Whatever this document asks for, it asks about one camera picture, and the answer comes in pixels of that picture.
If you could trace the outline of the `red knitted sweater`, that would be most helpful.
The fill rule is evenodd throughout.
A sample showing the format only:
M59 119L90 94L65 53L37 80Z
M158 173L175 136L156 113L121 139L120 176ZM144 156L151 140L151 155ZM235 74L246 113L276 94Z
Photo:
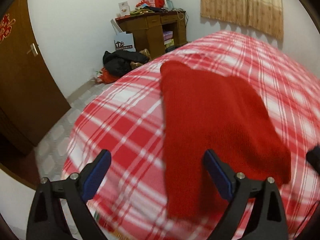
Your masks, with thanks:
M202 162L208 149L250 179L273 177L278 186L290 182L290 150L247 81L178 61L165 62L160 72L170 218L220 217L226 209Z

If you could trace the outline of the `brown wooden door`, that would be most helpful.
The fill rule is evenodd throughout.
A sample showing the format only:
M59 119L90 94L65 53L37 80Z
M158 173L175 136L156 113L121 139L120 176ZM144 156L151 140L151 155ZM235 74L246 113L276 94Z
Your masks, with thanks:
M69 109L36 42L28 1L14 0L1 17L1 168L34 189L35 147Z

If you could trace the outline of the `red white plaid bedsheet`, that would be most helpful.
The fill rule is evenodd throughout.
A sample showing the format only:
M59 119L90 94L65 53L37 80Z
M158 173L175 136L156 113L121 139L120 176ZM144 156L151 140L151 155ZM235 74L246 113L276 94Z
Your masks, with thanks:
M88 207L118 239L206 239L217 219L199 223L166 217L162 161L160 67L177 60L189 67L248 81L264 101L276 132L291 150L292 177L280 189L289 236L301 230L319 200L319 176L306 162L319 142L319 79L272 45L219 31L133 70L102 92L72 129L62 177L78 172L102 149L112 163Z

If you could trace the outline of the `red cloth on floor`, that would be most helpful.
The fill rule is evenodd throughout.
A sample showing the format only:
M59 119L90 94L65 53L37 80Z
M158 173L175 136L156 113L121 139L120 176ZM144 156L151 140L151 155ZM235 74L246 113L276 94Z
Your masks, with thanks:
M119 80L119 77L111 75L108 70L102 68L97 72L96 77L94 78L95 82L98 84L111 84Z

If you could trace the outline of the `beige patterned curtain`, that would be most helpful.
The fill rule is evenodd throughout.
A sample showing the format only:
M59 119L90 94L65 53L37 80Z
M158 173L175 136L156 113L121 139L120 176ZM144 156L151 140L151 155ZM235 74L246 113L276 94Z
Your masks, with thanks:
M200 15L284 38L282 0L200 0Z

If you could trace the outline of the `white paper shopping bag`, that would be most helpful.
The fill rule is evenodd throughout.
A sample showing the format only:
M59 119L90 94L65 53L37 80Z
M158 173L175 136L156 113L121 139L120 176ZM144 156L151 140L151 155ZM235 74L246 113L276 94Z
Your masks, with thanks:
M111 24L116 33L116 35L114 36L115 49L136 52L133 34L123 31L116 23L115 19L111 20Z

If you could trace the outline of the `brown wooden desk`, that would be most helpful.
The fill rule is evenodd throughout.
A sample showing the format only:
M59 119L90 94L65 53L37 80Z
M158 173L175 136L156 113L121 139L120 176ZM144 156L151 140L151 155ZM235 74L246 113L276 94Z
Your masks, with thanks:
M122 31L133 34L137 51L147 49L151 58L155 59L166 53L163 33L172 32L174 47L187 44L186 12L169 11L163 13L141 14L116 18L116 23Z

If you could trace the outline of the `red gift box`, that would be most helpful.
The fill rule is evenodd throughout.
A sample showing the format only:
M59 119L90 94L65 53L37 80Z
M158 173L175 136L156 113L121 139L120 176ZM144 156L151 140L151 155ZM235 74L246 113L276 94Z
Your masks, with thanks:
M146 4L150 7L163 8L165 1L164 0L141 0L139 3L136 4L136 7L140 7L143 4Z

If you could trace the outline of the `small white box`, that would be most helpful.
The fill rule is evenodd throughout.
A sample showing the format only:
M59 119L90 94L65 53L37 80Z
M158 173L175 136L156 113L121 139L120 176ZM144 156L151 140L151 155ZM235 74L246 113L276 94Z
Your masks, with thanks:
M120 2L120 3L118 3L118 5L119 5L119 11L120 11L121 17L130 15L131 10L130 10L130 6L127 1Z

